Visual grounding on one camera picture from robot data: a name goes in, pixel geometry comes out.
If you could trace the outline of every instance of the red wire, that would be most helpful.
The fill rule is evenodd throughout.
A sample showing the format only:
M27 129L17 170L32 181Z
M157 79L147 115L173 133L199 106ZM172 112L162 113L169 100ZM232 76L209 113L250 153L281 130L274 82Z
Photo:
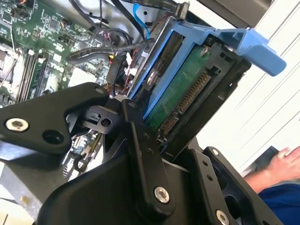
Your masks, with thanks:
M135 54L137 53L137 49L134 50L133 52L133 57L132 57L132 60L131 60L131 64L130 64L130 67L128 69L128 75L127 75L127 78L126 78L126 81L125 81L125 85L124 85L124 89L122 91L122 95L124 95L124 92L127 90L127 85L129 83L129 77L130 77L130 69L132 69L132 62L133 60L135 59Z
M151 32L157 27L157 25L159 25L159 23L162 22L162 20L163 20L164 18L166 18L167 16L168 16L168 13L166 13L163 17L161 17L161 18L159 19L159 21L158 21L156 24L154 24L154 25L152 26L150 33L151 33Z

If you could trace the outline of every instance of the ram slot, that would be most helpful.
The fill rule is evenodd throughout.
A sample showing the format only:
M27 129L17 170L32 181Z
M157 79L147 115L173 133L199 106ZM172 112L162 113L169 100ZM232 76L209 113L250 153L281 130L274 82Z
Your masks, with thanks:
M48 64L48 60L45 60L43 65L41 66L41 68L37 71L37 76L36 76L36 81L37 81L37 86L35 94L34 94L34 98L39 97L40 93L42 92L42 90L44 89L43 87L43 79L45 76L45 70Z
M38 56L30 55L26 53L24 69L22 72L22 78L19 86L19 90L16 96L16 103L27 100L32 81L35 66L37 64Z

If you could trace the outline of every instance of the blue plastic latch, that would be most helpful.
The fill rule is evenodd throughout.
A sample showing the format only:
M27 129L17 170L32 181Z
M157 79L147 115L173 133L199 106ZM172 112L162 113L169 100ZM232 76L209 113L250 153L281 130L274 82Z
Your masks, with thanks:
M267 46L268 40L253 29L216 30L218 38L224 41L236 54L247 59L271 76L280 74L286 62Z

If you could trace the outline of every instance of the chip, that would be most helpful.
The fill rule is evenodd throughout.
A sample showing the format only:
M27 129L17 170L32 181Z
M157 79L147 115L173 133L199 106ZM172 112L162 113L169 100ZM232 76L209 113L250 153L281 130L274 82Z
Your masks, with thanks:
M33 35L34 37L38 37L38 32L37 32L36 30L34 30L33 33L32 33L32 35Z
M57 61L57 62L60 62L60 61L61 61L61 56L55 53L55 54L53 55L53 60L54 60L54 61Z
M3 18L4 21L6 21L6 22L8 22L8 23L11 23L11 15L10 15L10 13L4 11L4 12L3 12L3 17L2 17L2 18Z
M88 44L85 42L80 43L80 49L85 49L87 46L88 46Z
M57 23L55 20L51 20L51 21L50 21L50 27L51 27L51 28L56 29L56 28L57 28L57 25L58 25L58 23Z

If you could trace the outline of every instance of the blue sleeve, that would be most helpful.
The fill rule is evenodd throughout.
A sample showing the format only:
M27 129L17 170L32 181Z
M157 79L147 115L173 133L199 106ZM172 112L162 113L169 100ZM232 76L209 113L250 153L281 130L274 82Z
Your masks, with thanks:
M300 225L300 185L271 187L262 191L259 196L284 225Z

